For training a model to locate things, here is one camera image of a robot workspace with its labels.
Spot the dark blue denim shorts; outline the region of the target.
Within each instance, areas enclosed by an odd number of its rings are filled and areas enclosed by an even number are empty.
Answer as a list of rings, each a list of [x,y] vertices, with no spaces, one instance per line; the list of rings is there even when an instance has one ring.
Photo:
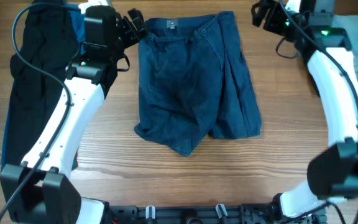
[[[232,11],[146,24],[134,128],[141,138],[189,156],[207,135],[260,134],[262,119]]]

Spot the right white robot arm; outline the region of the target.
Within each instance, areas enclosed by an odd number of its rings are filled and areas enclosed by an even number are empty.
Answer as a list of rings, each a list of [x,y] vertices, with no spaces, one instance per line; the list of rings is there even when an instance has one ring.
[[[328,148],[309,163],[307,179],[276,196],[275,218],[285,222],[358,199],[358,81],[350,38],[333,26],[333,9],[333,1],[274,0],[260,0],[251,9],[253,25],[294,43],[328,126]]]

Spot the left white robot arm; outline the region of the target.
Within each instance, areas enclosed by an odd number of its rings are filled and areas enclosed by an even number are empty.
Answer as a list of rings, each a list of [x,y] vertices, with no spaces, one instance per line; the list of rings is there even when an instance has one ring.
[[[149,32],[142,13],[121,16],[111,6],[85,11],[85,39],[66,67],[58,103],[18,166],[4,166],[2,215],[17,223],[104,223],[109,205],[82,197],[70,174],[85,127],[106,99],[125,49]]]

